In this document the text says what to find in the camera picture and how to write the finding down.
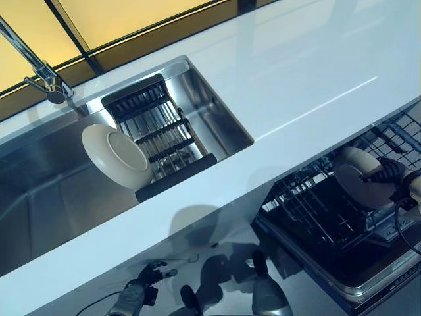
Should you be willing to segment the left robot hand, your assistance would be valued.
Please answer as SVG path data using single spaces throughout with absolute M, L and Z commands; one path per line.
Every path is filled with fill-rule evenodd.
M 161 271 L 161 267 L 167 266 L 168 263 L 165 261 L 153 261 L 146 265 L 146 267 L 140 272 L 137 279 L 141 284 L 145 286 L 152 286 L 166 278 L 174 277 L 178 274 L 177 269 L 170 269 L 167 271 Z

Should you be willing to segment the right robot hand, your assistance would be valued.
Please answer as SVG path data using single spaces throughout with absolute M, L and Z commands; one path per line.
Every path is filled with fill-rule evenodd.
M 405 171 L 407 170 L 407 167 L 401 162 L 387 157 L 380 159 L 380 166 L 381 169 L 370 176 L 362 177 L 361 180 L 363 182 L 392 183 L 399 185 Z

